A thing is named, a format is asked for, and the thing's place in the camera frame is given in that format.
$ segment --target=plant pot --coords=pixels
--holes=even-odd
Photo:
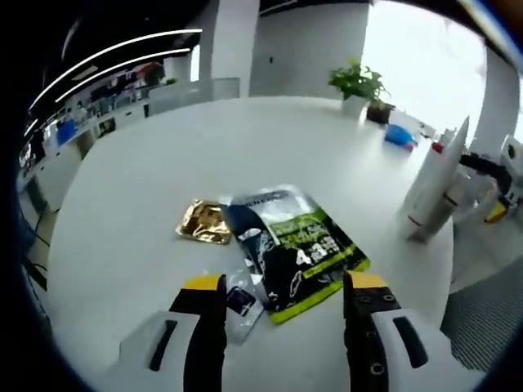
[[[394,105],[385,104],[384,108],[370,105],[367,109],[367,119],[377,124],[388,124]]]
[[[367,106],[367,100],[361,96],[350,96],[342,102],[342,113],[351,118],[360,118],[361,112]]]

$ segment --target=gray carpet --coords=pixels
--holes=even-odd
[[[490,278],[449,296],[441,331],[453,356],[488,371],[523,321],[523,256]]]

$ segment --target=black and green package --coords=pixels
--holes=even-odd
[[[223,198],[221,209],[275,323],[339,290],[345,270],[364,271],[370,265],[325,211],[292,185]]]

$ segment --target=green leaves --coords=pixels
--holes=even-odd
[[[380,81],[382,75],[361,65],[353,56],[347,62],[351,67],[333,69],[329,72],[329,86],[340,91],[344,100],[350,96],[361,96],[370,102],[381,102],[380,94],[387,91]]]

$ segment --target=gold foil packet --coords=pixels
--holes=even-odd
[[[226,245],[230,230],[223,220],[220,205],[216,202],[194,199],[177,227],[180,236],[204,243]]]

